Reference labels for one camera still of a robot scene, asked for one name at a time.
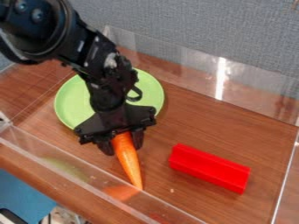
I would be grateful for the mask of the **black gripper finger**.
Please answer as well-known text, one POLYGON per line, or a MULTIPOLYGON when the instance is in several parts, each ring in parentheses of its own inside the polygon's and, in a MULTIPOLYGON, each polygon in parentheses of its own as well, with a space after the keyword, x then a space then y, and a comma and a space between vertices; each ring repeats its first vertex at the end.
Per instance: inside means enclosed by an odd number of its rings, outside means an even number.
POLYGON ((144 130, 143 129, 132 130, 131 136, 132 136, 133 146, 139 150, 144 144, 144 130))
POLYGON ((97 145, 99 149, 101 150, 101 152, 107 156, 115 155, 113 146, 112 146, 111 140, 108 138, 97 138, 96 145, 97 145))

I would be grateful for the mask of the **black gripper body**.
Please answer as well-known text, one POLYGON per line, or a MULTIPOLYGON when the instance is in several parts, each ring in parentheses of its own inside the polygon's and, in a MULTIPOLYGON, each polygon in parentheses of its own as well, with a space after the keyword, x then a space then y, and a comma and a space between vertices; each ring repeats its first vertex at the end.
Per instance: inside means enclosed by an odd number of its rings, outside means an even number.
POLYGON ((137 106, 127 103, 127 94, 120 91, 116 94, 111 87, 88 86, 91 93, 89 105, 95 114, 79 126, 73 132, 81 144, 96 144, 97 138, 112 139, 116 135, 132 130, 143 129, 156 124, 152 106, 137 106))

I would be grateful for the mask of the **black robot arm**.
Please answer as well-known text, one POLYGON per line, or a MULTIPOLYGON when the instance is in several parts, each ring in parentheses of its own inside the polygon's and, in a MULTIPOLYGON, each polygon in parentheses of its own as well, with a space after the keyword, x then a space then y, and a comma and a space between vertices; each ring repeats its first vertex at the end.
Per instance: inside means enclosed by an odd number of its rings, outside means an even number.
POLYGON ((133 146, 144 143, 155 125, 155 108, 131 97, 137 71, 115 43, 80 18, 68 0, 0 0, 0 53, 15 63, 59 60, 84 80, 93 115, 73 128, 81 144, 93 143, 112 156, 112 141, 127 133, 133 146))

